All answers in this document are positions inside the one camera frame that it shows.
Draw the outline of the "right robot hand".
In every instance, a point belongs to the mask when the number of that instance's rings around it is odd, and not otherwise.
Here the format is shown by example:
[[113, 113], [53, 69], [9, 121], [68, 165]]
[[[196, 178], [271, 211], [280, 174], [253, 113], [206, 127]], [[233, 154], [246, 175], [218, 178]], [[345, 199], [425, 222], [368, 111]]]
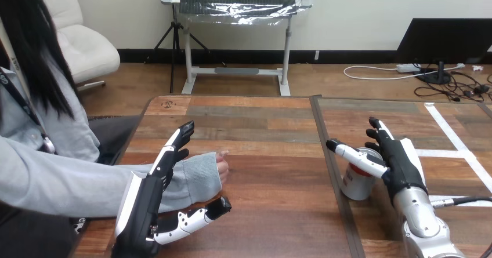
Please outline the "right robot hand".
[[327, 148], [348, 161], [342, 178], [342, 192], [352, 200], [365, 200], [376, 179], [386, 186], [390, 199], [404, 189], [419, 188], [428, 193], [417, 152], [410, 139], [396, 140], [385, 124], [370, 117], [368, 137], [376, 143], [353, 148], [337, 139], [326, 141]]

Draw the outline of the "person's hand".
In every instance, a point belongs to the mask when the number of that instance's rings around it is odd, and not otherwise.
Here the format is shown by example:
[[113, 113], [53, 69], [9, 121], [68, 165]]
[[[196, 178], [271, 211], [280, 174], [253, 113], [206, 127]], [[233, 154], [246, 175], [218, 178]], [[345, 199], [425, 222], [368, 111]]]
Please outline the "person's hand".
[[229, 164], [227, 163], [226, 157], [229, 154], [229, 151], [221, 151], [216, 153], [216, 165], [219, 173], [219, 178], [221, 185], [224, 185], [228, 174], [229, 174]]

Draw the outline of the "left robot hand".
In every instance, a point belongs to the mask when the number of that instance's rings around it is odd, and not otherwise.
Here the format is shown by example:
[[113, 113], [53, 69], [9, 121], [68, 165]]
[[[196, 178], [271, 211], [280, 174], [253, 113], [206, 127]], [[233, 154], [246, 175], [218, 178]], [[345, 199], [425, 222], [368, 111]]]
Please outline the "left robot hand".
[[148, 173], [132, 173], [118, 211], [111, 257], [155, 257], [162, 245], [185, 238], [230, 212], [230, 201], [220, 197], [202, 208], [158, 217], [173, 167], [187, 153], [183, 146], [193, 133], [193, 121], [180, 126], [163, 146]]

